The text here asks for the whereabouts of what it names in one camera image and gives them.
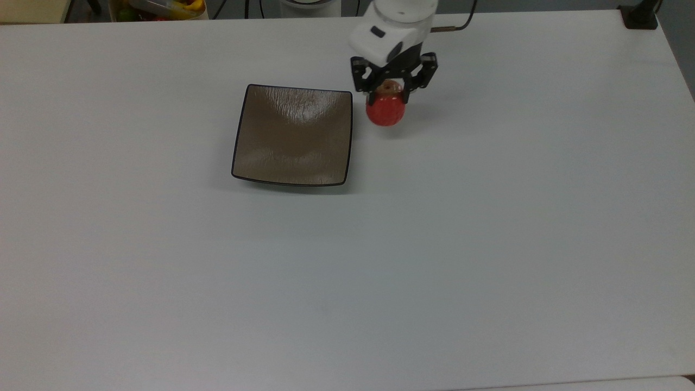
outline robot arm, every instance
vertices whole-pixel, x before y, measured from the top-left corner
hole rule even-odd
[[[387,79],[403,80],[405,103],[410,92],[429,84],[437,69],[436,55],[420,52],[432,30],[437,3],[374,0],[367,8],[350,35],[350,46],[360,55],[351,59],[355,89],[368,93],[370,104],[377,87]],[[422,68],[413,74],[420,65]]]

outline square plate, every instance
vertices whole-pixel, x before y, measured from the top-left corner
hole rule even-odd
[[[250,84],[231,174],[292,186],[336,186],[348,176],[352,93]]]

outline cable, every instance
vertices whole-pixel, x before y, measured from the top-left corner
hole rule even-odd
[[[220,4],[220,7],[218,8],[218,11],[215,13],[215,16],[213,16],[213,19],[217,19],[217,15],[220,14],[220,11],[222,10],[222,7],[224,7],[224,3],[226,3],[227,0],[222,0],[222,4]]]
[[[432,27],[431,32],[433,33],[445,33],[448,31],[461,31],[468,27],[469,24],[471,24],[471,20],[473,20],[473,14],[475,14],[475,7],[477,6],[477,0],[473,0],[473,5],[471,6],[471,13],[468,14],[468,20],[466,20],[466,23],[464,23],[463,26],[443,26],[443,27]]]

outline white table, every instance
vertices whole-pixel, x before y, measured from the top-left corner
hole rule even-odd
[[[345,186],[234,179],[246,85],[351,90],[356,22],[0,26],[4,390],[695,373],[695,104],[663,32],[477,15],[426,42],[397,127],[354,96]]]

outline red apple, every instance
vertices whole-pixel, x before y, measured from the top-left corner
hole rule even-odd
[[[374,104],[367,100],[367,116],[379,126],[393,126],[405,114],[403,87],[394,80],[386,80],[377,88]]]

